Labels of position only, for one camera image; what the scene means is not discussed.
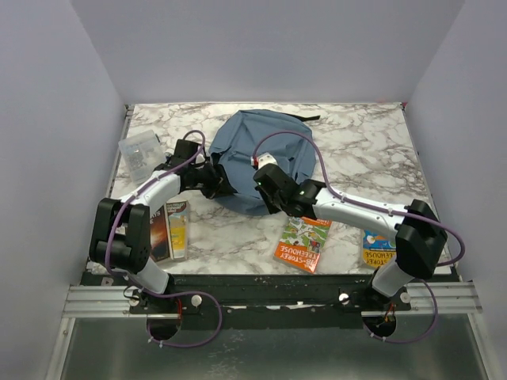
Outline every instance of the blue cloth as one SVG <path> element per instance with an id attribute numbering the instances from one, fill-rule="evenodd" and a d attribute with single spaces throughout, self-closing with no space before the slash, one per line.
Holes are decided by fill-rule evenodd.
<path id="1" fill-rule="evenodd" d="M 261 195 L 255 190 L 255 169 L 250 158 L 263 137 L 276 131 L 297 131 L 311 138 L 311 129 L 293 116 L 265 109 L 236 112 L 217 132 L 209 152 L 219 155 L 231 186 L 238 192 L 215 200 L 222 206 L 247 215 L 267 215 Z M 311 144 L 297 135 L 282 134 L 264 141 L 257 156 L 269 152 L 278 166 L 297 183 L 310 178 L 315 167 Z"/>

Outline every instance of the gray floor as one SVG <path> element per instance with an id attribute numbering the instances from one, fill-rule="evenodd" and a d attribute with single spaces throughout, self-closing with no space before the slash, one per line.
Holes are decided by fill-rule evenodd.
<path id="1" fill-rule="evenodd" d="M 398 338 L 429 317 L 399 318 Z M 64 379 L 486 379 L 465 315 L 441 316 L 416 344 L 383 344 L 363 330 L 224 330 L 202 348 L 147 343 L 144 320 L 76 321 Z M 185 332 L 183 340 L 206 332 Z"/>

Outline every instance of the orange book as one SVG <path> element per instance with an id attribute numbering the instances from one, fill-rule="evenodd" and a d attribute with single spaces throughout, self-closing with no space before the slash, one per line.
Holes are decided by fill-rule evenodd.
<path id="1" fill-rule="evenodd" d="M 330 227 L 329 220 L 289 218 L 276 247 L 275 258 L 305 272 L 315 273 Z"/>

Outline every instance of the black strap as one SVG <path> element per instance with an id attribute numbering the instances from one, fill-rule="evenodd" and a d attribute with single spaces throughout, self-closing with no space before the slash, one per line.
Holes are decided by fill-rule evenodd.
<path id="1" fill-rule="evenodd" d="M 304 116 L 292 115 L 291 113 L 284 113 L 284 112 L 281 112 L 281 113 L 284 114 L 284 115 L 287 115 L 287 116 L 292 116 L 292 117 L 296 118 L 299 121 L 313 121 L 313 120 L 319 120 L 320 119 L 320 115 L 310 116 L 310 117 L 304 117 Z"/>

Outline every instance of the table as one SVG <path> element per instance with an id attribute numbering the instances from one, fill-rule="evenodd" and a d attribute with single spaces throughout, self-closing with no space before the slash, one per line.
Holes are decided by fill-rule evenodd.
<path id="1" fill-rule="evenodd" d="M 322 151 L 330 182 L 342 191 L 390 203 L 409 204 L 413 198 L 429 202 L 400 104 L 141 104 L 135 107 L 128 136 L 153 130 L 163 148 L 171 151 L 177 139 L 198 129 L 206 134 L 209 147 L 229 117 L 240 109 L 253 108 L 320 115 L 320 120 L 306 124 Z M 313 178 L 322 179 L 320 166 L 315 168 Z M 134 188 L 121 160 L 112 198 Z M 302 273 L 273 259 L 287 215 L 240 215 L 195 191 L 172 199 L 180 200 L 188 200 L 191 211 L 188 259 L 161 264 L 164 270 L 174 274 Z M 373 269 L 362 261 L 360 242 L 360 230 L 334 222 L 316 273 L 372 273 Z M 442 255 L 441 260 L 447 259 L 447 253 Z M 103 272 L 98 264 L 93 270 Z M 450 273 L 450 269 L 438 268 L 437 273 Z"/>

